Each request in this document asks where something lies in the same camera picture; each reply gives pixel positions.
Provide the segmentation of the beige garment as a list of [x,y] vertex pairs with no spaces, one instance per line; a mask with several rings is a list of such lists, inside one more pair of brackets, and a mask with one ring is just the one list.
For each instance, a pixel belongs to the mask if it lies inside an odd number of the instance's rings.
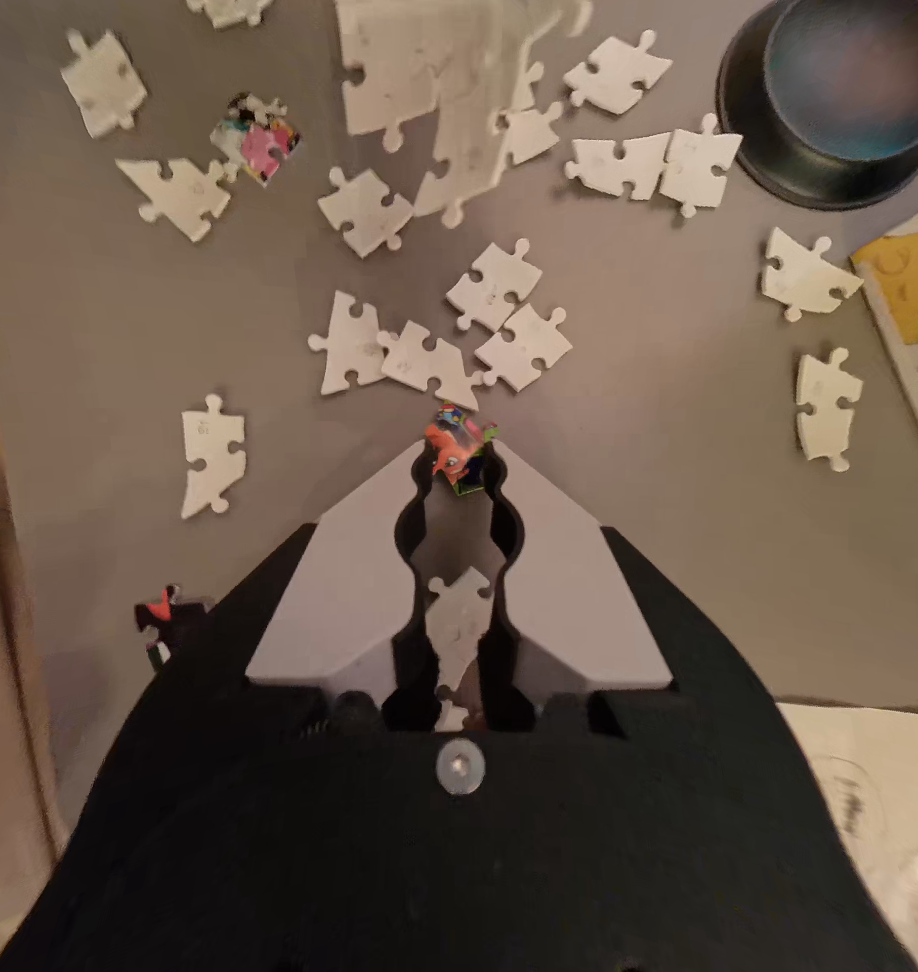
[[32,621],[0,433],[0,953],[67,844]]

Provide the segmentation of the pink printed jigsaw piece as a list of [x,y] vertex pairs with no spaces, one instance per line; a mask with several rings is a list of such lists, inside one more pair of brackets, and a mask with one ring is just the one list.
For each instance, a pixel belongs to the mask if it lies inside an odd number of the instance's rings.
[[280,99],[266,102],[252,92],[240,92],[210,132],[210,143],[226,157],[227,169],[245,171],[266,187],[301,141],[287,115]]

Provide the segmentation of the white instruction leaflet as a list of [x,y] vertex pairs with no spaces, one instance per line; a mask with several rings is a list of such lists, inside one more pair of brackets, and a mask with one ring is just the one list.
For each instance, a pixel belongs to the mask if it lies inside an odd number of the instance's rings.
[[918,714],[778,707],[859,876],[918,965]]

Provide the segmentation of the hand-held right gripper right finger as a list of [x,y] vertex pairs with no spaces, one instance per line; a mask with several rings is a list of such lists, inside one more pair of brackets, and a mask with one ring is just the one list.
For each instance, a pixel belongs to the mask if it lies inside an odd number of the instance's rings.
[[488,726],[530,731],[560,696],[672,688],[599,519],[498,440],[484,485],[504,556],[484,635]]

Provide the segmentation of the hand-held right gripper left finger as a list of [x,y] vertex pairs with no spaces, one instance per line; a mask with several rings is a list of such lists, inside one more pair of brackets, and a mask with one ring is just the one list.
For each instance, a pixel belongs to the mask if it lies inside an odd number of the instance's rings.
[[247,668],[268,688],[368,695],[393,730],[438,721],[438,656],[414,554],[435,454],[417,441],[328,510]]

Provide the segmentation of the black round puzzle stand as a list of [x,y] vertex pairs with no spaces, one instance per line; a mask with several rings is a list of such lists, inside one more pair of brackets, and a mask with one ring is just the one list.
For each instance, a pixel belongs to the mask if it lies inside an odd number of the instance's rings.
[[859,211],[918,176],[918,2],[773,2],[716,81],[737,164],[811,211]]

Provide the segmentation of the scattered white puzzle pieces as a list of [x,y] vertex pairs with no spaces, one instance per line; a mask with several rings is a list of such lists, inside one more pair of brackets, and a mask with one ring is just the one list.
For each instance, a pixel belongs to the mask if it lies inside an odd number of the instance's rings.
[[[171,160],[168,174],[162,174],[162,164],[154,160],[117,160],[117,167],[145,195],[140,208],[141,218],[152,223],[166,216],[192,243],[199,243],[212,231],[210,216],[219,218],[227,209],[231,194],[222,183],[236,180],[236,173],[217,160],[205,173],[187,158]],[[372,169],[352,181],[342,181],[344,171],[338,167],[331,171],[331,178],[335,187],[331,195],[336,204],[347,197],[344,201],[347,206],[328,209],[326,202],[331,197],[322,199],[321,206],[335,216],[335,227],[351,225],[352,250],[358,248],[356,253],[365,257],[380,246],[400,248],[400,231],[414,215],[412,204],[396,197],[395,204],[384,206],[389,188]],[[783,231],[773,231],[767,245],[771,266],[762,287],[767,297],[787,306],[788,320],[795,322],[801,313],[811,311],[811,299],[818,297],[820,306],[815,304],[813,313],[832,311],[841,303],[836,294],[843,299],[852,297],[864,285],[857,274],[824,260],[831,245],[829,238],[820,238],[813,250],[806,250]],[[525,260],[528,250],[526,239],[519,239],[512,253],[491,245],[475,262],[474,274],[479,280],[465,274],[447,297],[456,310],[463,311],[463,327],[477,320],[491,331],[491,338],[477,350],[481,362],[488,364],[486,380],[479,373],[467,375],[458,347],[438,341],[437,348],[426,348],[428,332],[417,322],[409,322],[402,334],[386,334],[375,306],[363,303],[356,317],[352,313],[356,297],[336,290],[329,334],[308,338],[314,352],[328,352],[321,394],[347,390],[349,373],[358,376],[359,385],[393,378],[416,390],[426,390],[435,378],[440,382],[437,392],[440,398],[472,412],[475,410],[474,389],[484,382],[491,385],[497,378],[504,378],[519,390],[526,387],[539,376],[533,368],[537,359],[553,366],[570,350],[570,343],[560,331],[565,320],[563,310],[542,318],[530,303],[514,310],[507,301],[507,296],[526,299],[537,289],[540,271]],[[212,508],[213,514],[226,512],[229,501],[224,492],[247,471],[245,450],[231,452],[231,445],[245,443],[245,420],[242,415],[226,415],[222,406],[224,399],[212,394],[206,398],[206,410],[183,412],[185,452],[191,464],[180,514],[183,519],[196,517],[205,508]],[[451,680],[440,672],[442,661],[438,656],[437,696],[438,689]],[[440,710],[438,696],[440,730],[463,728],[465,709],[460,707],[447,716],[440,716]]]

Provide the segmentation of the yellow printed puzzle box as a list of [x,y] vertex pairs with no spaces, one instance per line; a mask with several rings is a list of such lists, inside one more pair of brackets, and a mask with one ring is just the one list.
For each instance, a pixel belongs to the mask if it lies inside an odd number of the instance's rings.
[[857,250],[852,262],[918,426],[918,213]]

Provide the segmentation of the orange printed jigsaw piece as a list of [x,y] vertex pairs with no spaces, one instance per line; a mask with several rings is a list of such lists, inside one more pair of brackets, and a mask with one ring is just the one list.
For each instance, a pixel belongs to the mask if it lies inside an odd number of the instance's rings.
[[433,473],[442,473],[460,498],[484,491],[484,450],[498,433],[497,422],[475,420],[467,408],[444,403],[424,431],[437,452]]

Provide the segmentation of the black red jigsaw piece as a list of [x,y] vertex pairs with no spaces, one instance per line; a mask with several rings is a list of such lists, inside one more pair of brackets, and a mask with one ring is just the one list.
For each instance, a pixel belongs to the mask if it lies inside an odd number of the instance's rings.
[[178,584],[166,586],[157,601],[143,601],[134,607],[138,631],[155,631],[147,645],[154,673],[161,673],[166,663],[185,649],[208,614],[210,605],[205,600],[187,600]]

